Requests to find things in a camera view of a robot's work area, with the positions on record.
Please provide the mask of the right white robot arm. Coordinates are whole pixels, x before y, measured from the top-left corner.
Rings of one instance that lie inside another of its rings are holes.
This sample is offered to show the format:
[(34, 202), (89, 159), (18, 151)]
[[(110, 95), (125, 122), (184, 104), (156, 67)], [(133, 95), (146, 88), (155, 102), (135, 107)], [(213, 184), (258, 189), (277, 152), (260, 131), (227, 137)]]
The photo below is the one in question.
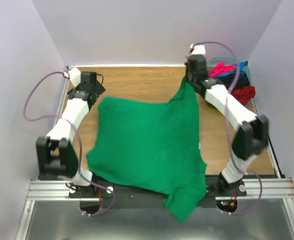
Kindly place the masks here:
[(191, 54), (185, 63), (187, 80), (205, 101), (219, 110), (227, 126), (235, 130), (228, 137), (230, 161), (218, 176), (217, 191), (222, 195), (233, 192), (257, 156), (268, 146), (269, 120), (258, 116), (236, 100), (216, 77), (209, 77), (206, 58)]

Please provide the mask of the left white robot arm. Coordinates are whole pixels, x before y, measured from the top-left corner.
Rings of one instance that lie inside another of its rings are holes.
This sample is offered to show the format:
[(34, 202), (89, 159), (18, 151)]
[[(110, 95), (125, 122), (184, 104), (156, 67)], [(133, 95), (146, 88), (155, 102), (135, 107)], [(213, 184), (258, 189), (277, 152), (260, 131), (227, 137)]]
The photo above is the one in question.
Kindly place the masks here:
[(80, 71), (78, 68), (65, 72), (64, 77), (73, 87), (67, 93), (65, 109), (54, 127), (36, 141), (39, 171), (81, 186), (80, 190), (85, 196), (93, 197), (98, 185), (92, 181), (92, 172), (81, 167), (73, 140), (80, 136), (77, 130), (82, 120), (104, 93), (104, 78), (95, 71)]

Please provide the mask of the green t shirt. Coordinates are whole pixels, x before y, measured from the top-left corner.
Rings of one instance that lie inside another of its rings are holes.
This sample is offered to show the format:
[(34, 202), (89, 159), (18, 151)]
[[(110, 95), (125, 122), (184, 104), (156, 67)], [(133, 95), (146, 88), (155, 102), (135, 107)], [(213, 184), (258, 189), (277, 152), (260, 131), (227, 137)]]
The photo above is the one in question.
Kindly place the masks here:
[(114, 184), (164, 194), (164, 206), (184, 222), (206, 194), (191, 84), (183, 79), (165, 103), (105, 97), (98, 111), (97, 139), (86, 155), (89, 170)]

